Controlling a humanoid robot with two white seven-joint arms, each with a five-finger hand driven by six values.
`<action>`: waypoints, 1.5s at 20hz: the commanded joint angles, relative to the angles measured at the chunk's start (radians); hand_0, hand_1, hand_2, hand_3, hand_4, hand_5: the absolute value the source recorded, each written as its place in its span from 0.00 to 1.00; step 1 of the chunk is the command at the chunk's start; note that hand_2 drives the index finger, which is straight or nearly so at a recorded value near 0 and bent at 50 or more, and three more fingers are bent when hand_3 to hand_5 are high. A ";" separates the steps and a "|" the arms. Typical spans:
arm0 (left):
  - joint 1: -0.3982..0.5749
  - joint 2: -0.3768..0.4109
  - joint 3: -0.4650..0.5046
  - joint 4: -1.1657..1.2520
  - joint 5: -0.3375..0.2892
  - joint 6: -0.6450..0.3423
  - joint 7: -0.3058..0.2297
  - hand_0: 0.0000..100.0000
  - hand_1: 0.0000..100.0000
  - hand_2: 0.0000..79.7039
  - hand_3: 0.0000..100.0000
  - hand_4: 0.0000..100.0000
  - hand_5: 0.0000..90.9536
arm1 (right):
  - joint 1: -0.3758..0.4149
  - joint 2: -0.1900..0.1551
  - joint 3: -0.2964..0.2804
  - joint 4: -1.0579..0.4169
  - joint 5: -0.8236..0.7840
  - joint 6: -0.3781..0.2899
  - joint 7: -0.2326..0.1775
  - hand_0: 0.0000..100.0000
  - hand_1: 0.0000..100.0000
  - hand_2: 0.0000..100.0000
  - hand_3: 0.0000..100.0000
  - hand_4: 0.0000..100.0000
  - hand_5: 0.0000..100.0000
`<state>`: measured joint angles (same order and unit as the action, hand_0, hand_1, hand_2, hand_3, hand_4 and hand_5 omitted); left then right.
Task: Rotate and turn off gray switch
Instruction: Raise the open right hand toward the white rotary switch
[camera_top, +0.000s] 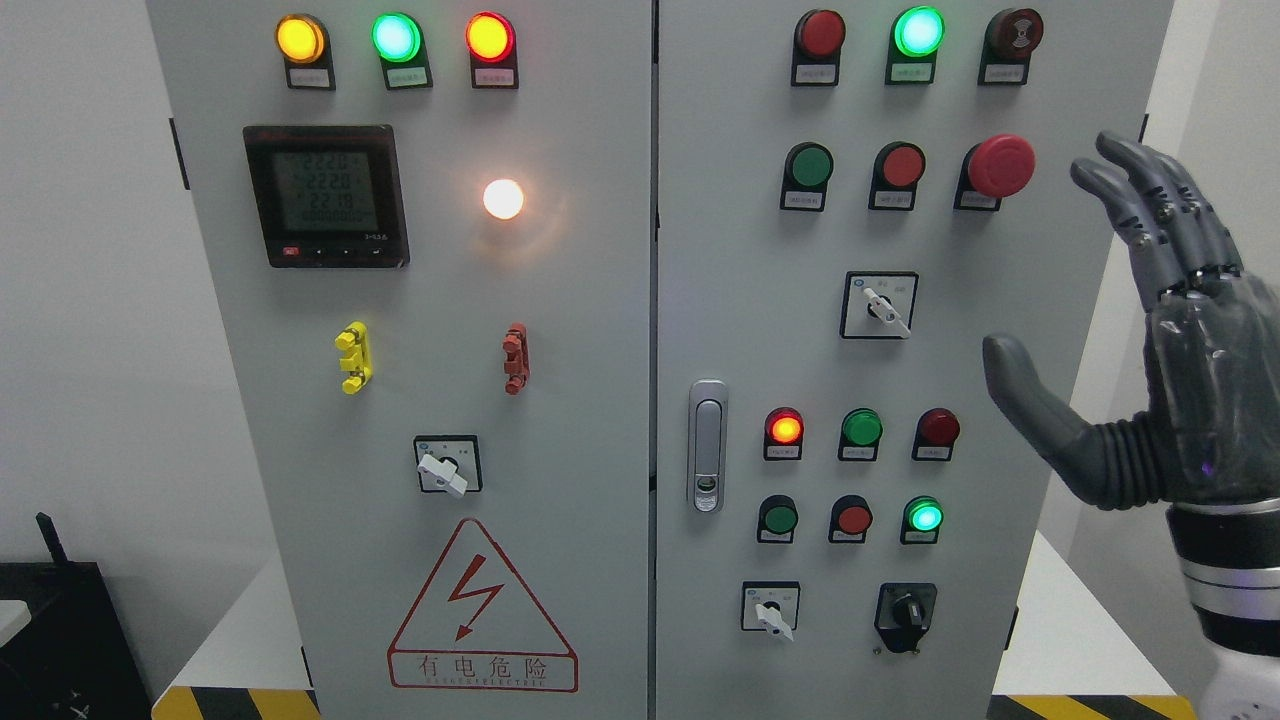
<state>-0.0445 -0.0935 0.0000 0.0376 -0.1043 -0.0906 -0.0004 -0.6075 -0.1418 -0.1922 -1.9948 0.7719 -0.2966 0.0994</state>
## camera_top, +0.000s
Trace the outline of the gray robotic hand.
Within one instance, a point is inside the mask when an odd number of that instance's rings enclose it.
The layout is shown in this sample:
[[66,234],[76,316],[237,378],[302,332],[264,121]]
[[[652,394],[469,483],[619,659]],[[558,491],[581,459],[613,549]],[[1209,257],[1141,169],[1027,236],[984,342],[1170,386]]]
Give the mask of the gray robotic hand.
[[1175,159],[1108,131],[1076,159],[1126,245],[1146,315],[1149,406],[1085,421],[1042,383],[1025,347],[983,341],[991,398],[1084,503],[1256,503],[1277,497],[1277,296]]

